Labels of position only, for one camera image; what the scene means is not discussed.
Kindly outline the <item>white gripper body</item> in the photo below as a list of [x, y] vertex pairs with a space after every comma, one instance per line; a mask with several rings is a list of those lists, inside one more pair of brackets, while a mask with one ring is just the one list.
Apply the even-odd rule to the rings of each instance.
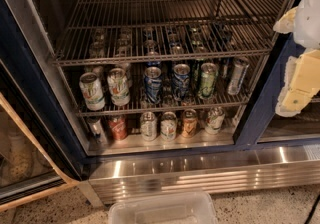
[[320, 48], [320, 0], [301, 0], [294, 19], [294, 41], [305, 48]]

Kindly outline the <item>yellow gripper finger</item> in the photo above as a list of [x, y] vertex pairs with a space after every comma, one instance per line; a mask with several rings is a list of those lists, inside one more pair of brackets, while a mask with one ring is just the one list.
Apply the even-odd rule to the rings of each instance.
[[319, 91], [320, 50], [306, 49], [299, 57], [290, 56], [275, 113], [282, 117], [293, 117], [299, 114]]
[[288, 34], [294, 30], [294, 19], [297, 8], [288, 10], [273, 26], [273, 30], [277, 33]]

